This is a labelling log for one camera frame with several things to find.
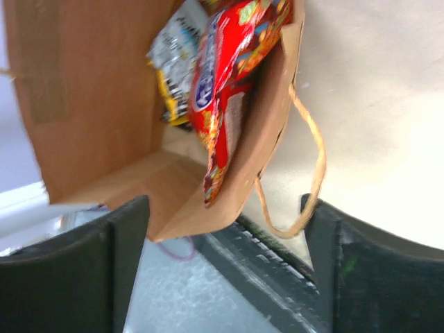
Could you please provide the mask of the red candy snack bag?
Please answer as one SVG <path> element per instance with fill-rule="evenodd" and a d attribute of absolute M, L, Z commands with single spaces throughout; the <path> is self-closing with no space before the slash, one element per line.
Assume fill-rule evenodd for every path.
<path fill-rule="evenodd" d="M 208 153 L 212 205 L 236 151 L 255 71 L 293 21 L 292 1 L 219 1 L 207 22 L 189 92 L 188 119 Z"/>

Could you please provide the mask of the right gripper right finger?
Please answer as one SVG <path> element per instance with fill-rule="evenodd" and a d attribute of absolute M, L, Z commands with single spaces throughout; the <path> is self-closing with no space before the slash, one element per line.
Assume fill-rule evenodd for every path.
<path fill-rule="evenodd" d="M 443 251 L 319 200 L 305 236 L 328 332 L 442 332 Z"/>

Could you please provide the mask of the red brown paper bag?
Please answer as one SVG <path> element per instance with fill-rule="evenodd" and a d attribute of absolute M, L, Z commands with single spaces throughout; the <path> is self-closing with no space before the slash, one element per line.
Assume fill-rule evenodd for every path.
<path fill-rule="evenodd" d="M 326 170 L 317 124 L 296 96 L 305 5 L 266 58 L 238 150 L 216 202 L 203 204 L 203 154 L 191 134 L 160 120 L 155 74 L 143 52 L 179 1 L 3 1 L 9 68 L 22 123 L 49 200 L 116 208 L 149 197 L 146 237 L 163 241 L 215 232 L 241 214 L 279 145 L 291 107 L 318 145 L 305 207 L 282 239 L 314 213 Z"/>

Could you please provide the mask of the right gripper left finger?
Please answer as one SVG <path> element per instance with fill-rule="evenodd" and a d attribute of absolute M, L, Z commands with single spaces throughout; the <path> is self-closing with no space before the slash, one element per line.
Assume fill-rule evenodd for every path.
<path fill-rule="evenodd" d="M 2 332 L 122 332 L 148 196 L 1 258 Z"/>

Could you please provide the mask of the white silver snack packet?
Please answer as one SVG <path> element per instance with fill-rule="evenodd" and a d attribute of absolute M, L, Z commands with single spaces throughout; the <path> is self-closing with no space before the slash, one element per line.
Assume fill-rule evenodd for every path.
<path fill-rule="evenodd" d="M 187 101 L 207 19 L 199 1 L 186 0 L 155 37 L 147 58 L 166 96 Z"/>

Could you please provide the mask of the yellow M&M's packet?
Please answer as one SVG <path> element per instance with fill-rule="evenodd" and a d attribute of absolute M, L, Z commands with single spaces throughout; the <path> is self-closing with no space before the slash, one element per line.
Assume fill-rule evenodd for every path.
<path fill-rule="evenodd" d="M 191 131 L 187 110 L 196 59 L 161 62 L 149 56 L 148 64 L 155 69 L 157 86 L 165 104 L 161 120 Z"/>

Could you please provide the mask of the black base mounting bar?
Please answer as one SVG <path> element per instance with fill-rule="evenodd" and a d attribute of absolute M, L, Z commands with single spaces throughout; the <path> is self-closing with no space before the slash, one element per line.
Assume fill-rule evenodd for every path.
<path fill-rule="evenodd" d="M 193 240 L 198 252 L 279 331 L 330 332 L 311 269 L 246 216 Z"/>

